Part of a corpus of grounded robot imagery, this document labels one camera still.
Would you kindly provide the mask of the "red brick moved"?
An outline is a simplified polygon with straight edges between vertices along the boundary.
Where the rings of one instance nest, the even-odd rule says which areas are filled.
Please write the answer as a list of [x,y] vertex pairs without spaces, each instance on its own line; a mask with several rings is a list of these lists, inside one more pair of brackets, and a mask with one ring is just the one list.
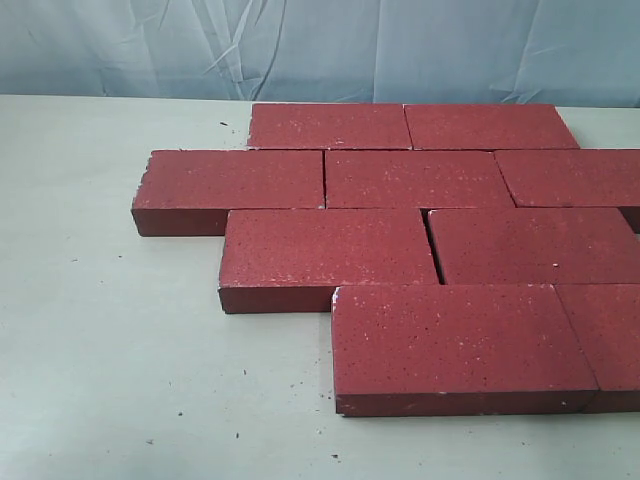
[[494,155],[482,151],[329,151],[329,208],[512,208]]

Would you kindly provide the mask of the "red brick back row left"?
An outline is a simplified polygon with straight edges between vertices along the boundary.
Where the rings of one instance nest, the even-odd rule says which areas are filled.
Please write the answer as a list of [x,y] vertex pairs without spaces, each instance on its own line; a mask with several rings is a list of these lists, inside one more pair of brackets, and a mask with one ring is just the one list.
[[409,150],[401,104],[255,103],[248,147],[304,150]]

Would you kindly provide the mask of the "red brick back row right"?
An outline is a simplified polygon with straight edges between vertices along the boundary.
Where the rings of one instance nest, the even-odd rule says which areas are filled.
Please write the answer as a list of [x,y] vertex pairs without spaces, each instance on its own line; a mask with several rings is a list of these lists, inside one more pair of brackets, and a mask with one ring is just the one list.
[[549,104],[415,104],[404,110],[416,150],[580,147]]

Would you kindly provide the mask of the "red brick front row left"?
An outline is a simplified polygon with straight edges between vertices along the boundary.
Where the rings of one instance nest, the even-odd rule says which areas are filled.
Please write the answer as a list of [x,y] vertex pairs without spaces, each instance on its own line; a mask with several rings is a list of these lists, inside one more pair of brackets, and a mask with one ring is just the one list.
[[346,417],[576,413],[599,389],[550,285],[342,287],[331,336]]

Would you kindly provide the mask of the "red brick third row right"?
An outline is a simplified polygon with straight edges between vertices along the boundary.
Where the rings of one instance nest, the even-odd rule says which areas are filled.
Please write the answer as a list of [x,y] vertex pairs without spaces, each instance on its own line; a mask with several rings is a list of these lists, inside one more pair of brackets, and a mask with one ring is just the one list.
[[495,153],[519,207],[637,207],[637,149],[504,150]]

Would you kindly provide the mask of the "red brick middle row right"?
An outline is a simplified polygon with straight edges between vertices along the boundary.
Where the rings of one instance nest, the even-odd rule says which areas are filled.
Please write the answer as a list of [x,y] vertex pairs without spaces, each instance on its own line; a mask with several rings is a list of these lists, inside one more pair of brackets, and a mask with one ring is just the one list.
[[614,208],[428,213],[447,284],[637,284],[639,240]]

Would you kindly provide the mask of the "red brick front row right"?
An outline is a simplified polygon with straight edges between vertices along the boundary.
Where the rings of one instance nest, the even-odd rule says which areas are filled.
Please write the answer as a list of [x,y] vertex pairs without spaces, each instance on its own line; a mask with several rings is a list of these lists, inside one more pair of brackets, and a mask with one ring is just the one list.
[[598,384],[586,413],[639,410],[639,286],[560,285],[559,299]]

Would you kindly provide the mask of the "white backdrop cloth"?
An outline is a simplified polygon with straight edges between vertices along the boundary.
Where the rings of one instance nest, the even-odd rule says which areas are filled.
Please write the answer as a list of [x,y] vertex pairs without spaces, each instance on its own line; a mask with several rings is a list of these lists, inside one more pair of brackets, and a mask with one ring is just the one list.
[[635,1],[5,1],[1,90],[639,103]]

